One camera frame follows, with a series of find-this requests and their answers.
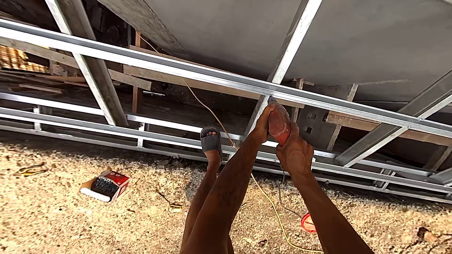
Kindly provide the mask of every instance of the debris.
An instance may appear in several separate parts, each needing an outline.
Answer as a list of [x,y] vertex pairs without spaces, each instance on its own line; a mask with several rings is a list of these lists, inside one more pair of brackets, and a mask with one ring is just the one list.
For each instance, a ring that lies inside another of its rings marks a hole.
[[47,172],[47,169],[36,170],[36,168],[40,168],[40,167],[42,167],[44,165],[45,165],[45,162],[42,162],[42,163],[37,164],[37,165],[32,165],[32,166],[29,166],[29,167],[21,168],[16,173],[14,173],[13,175],[14,176],[28,177],[28,176],[31,176],[31,175]]
[[160,193],[158,190],[155,190],[155,192],[157,192],[160,196],[162,196],[162,198],[164,200],[166,200],[168,202],[169,208],[168,211],[170,213],[178,213],[182,211],[182,205],[181,204],[176,204],[176,203],[171,203],[162,193]]
[[420,227],[417,236],[428,243],[434,243],[438,240],[438,237],[424,227]]
[[180,204],[171,203],[169,206],[170,207],[169,207],[168,211],[170,213],[178,213],[178,212],[182,211],[182,205],[180,205]]
[[265,247],[266,245],[267,245],[267,239],[263,239],[263,240],[260,240],[258,243],[257,243],[257,245],[260,247],[260,248],[263,248],[263,247]]

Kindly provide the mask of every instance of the dirt floor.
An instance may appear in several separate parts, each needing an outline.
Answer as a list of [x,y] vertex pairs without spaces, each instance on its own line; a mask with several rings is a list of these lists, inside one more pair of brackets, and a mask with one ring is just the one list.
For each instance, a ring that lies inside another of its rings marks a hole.
[[[43,163],[36,169],[44,173],[15,174]],[[178,253],[190,200],[205,168],[190,160],[0,131],[0,252]],[[131,178],[118,200],[105,203],[78,193],[80,183],[107,169]],[[277,204],[293,243],[321,249],[315,234],[301,230],[300,218],[281,208],[281,178],[256,177]],[[375,253],[452,253],[451,206],[322,187]],[[182,204],[182,211],[170,213],[156,191]],[[307,212],[290,183],[281,192],[285,206]],[[419,238],[421,227],[429,232]],[[231,239],[236,253],[302,253],[285,242],[270,203],[253,182]]]

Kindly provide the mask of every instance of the metal track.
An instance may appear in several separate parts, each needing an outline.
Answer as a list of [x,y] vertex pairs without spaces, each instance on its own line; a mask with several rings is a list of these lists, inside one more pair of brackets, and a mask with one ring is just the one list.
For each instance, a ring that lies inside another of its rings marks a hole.
[[0,35],[452,138],[452,126],[0,19]]
[[[74,105],[74,104],[70,104],[70,103],[62,103],[62,102],[57,102],[57,101],[45,100],[45,99],[37,99],[37,98],[22,96],[22,95],[18,95],[18,94],[9,94],[9,93],[0,92],[0,99],[6,99],[6,100],[11,100],[11,101],[23,102],[23,103],[30,103],[30,104],[47,106],[47,107],[52,107],[52,108],[66,109],[66,110],[95,114],[95,115],[102,115],[102,110],[100,110],[98,108],[79,106],[79,105]],[[127,119],[130,121],[143,122],[143,123],[148,123],[148,124],[153,124],[153,125],[158,125],[158,126],[164,126],[164,127],[184,130],[184,131],[188,131],[188,132],[200,133],[201,129],[202,129],[200,127],[190,126],[190,125],[186,125],[186,124],[162,121],[162,120],[158,120],[158,119],[146,118],[146,117],[141,117],[141,116],[136,116],[136,115],[128,114],[126,116],[127,116]],[[229,135],[231,136],[232,139],[235,139],[235,140],[240,139],[240,135],[236,135],[236,134],[229,134]],[[221,132],[221,136],[223,138],[227,138],[227,136],[224,132]],[[276,147],[277,143],[267,141],[263,145]],[[225,147],[225,149],[230,153],[234,152],[233,148]],[[334,159],[339,154],[331,152],[331,151],[314,150],[314,155]],[[270,153],[260,152],[259,157],[265,158],[265,160],[269,160],[269,161],[278,160],[274,154],[272,155]],[[390,170],[397,171],[397,172],[405,172],[405,173],[416,174],[416,175],[421,175],[421,176],[430,176],[435,173],[435,172],[433,172],[431,170],[427,170],[427,169],[412,167],[412,166],[408,166],[408,165],[400,165],[400,164],[391,163],[391,162],[372,160],[372,159],[363,159],[363,160],[360,160],[358,163],[367,165],[367,166],[373,166],[373,167],[377,167],[377,168],[386,168],[386,169],[390,169]]]
[[[38,136],[46,136],[46,137],[52,137],[52,138],[59,138],[59,139],[63,139],[63,140],[77,141],[77,142],[83,142],[83,143],[89,143],[89,144],[95,144],[95,145],[101,145],[101,146],[109,146],[109,147],[115,147],[115,148],[120,148],[120,149],[132,150],[132,151],[140,151],[140,152],[148,152],[148,153],[159,154],[159,155],[167,155],[167,156],[172,156],[174,158],[186,158],[186,159],[190,159],[190,160],[207,161],[206,157],[202,153],[184,151],[184,150],[168,148],[168,147],[163,147],[163,146],[151,146],[150,148],[137,147],[137,146],[133,146],[131,144],[124,144],[124,143],[131,143],[129,141],[118,140],[118,142],[120,142],[120,143],[117,143],[117,142],[111,142],[111,141],[97,140],[94,137],[87,138],[87,137],[79,137],[79,136],[74,136],[74,135],[69,135],[69,134],[64,134],[64,133],[52,133],[52,132],[46,132],[46,131],[37,131],[37,130],[27,128],[27,125],[25,125],[25,124],[19,124],[16,122],[9,122],[9,123],[7,123],[7,122],[8,121],[0,120],[0,129],[1,130],[33,134],[33,135],[38,135]],[[9,126],[9,124],[22,125],[22,126],[21,127]],[[275,167],[268,166],[268,165],[255,164],[253,169],[258,170],[258,171],[272,173],[272,174],[282,174],[283,173],[281,170],[279,170]],[[422,191],[407,192],[405,190],[400,190],[400,189],[397,189],[397,190],[393,190],[391,188],[383,189],[383,188],[378,188],[375,186],[369,186],[369,185],[360,184],[360,183],[353,183],[353,182],[349,182],[347,180],[337,179],[335,177],[330,177],[330,176],[325,176],[325,175],[320,175],[320,174],[314,174],[314,176],[317,179],[317,181],[324,182],[324,183],[334,183],[334,184],[350,186],[350,187],[354,187],[354,188],[361,188],[361,189],[378,191],[378,192],[389,193],[389,194],[400,195],[400,196],[406,196],[406,197],[411,197],[411,198],[419,198],[419,199],[425,199],[425,200],[430,200],[430,201],[435,201],[435,202],[443,202],[443,203],[452,204],[452,200],[442,198],[441,195],[425,193]]]
[[[165,135],[165,134],[159,134],[159,133],[154,133],[154,132],[145,132],[145,131],[140,131],[140,130],[134,130],[134,129],[111,126],[111,125],[106,125],[106,124],[101,124],[101,123],[95,123],[95,122],[87,122],[87,121],[75,120],[75,119],[70,119],[70,118],[62,118],[62,117],[57,117],[57,116],[52,116],[52,115],[26,112],[26,111],[10,109],[10,108],[0,108],[0,117],[20,120],[20,121],[27,121],[27,122],[37,122],[37,123],[42,123],[42,124],[49,124],[49,125],[67,127],[67,128],[73,128],[73,129],[79,129],[79,130],[86,130],[86,131],[92,131],[92,132],[98,132],[98,133],[105,133],[105,134],[116,135],[116,136],[125,136],[125,137],[130,137],[130,138],[150,140],[150,141],[154,141],[154,142],[160,142],[160,143],[201,149],[201,142],[199,140],[192,140],[192,139],[170,136],[170,135]],[[235,148],[232,146],[222,145],[221,147],[222,147],[224,153],[232,154],[232,155],[236,153]],[[261,151],[258,152],[256,158],[261,159],[261,160],[279,162],[275,154],[265,153],[265,152],[261,152]],[[364,171],[364,170],[345,168],[342,166],[330,165],[330,164],[325,164],[325,163],[320,163],[320,162],[313,162],[312,168],[317,169],[317,170],[337,173],[337,174],[344,174],[344,175],[350,175],[350,176],[354,176],[354,177],[395,183],[395,184],[414,187],[414,188],[427,189],[427,190],[432,190],[432,191],[441,192],[441,193],[452,193],[452,187],[443,186],[440,184],[427,183],[427,182],[418,181],[418,180],[411,180],[411,179],[406,179],[406,178],[401,178],[401,177],[396,177],[396,176],[378,174],[378,173]]]

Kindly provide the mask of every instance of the red power drill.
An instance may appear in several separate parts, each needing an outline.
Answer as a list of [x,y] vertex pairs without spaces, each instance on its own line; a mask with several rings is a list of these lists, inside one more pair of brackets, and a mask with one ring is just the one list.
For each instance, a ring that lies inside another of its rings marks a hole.
[[268,104],[276,105],[275,109],[268,116],[268,132],[275,138],[280,146],[283,146],[290,135],[289,114],[273,96],[270,96],[268,99]]

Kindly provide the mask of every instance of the leg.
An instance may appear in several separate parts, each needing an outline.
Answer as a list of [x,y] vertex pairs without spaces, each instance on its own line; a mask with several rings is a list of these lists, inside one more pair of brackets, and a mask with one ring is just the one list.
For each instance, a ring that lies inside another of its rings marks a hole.
[[268,115],[273,109],[264,109],[254,130],[221,171],[199,211],[184,253],[226,252],[229,231],[245,197],[258,148],[267,140]]
[[[209,135],[217,135],[216,132],[209,132]],[[191,202],[190,209],[188,210],[187,220],[185,221],[184,235],[182,237],[182,245],[180,247],[181,252],[185,248],[187,240],[192,232],[193,225],[195,224],[198,213],[206,200],[207,195],[210,192],[215,180],[217,179],[218,168],[221,164],[221,157],[218,150],[210,150],[204,153],[207,157],[207,172],[199,185],[199,188]]]

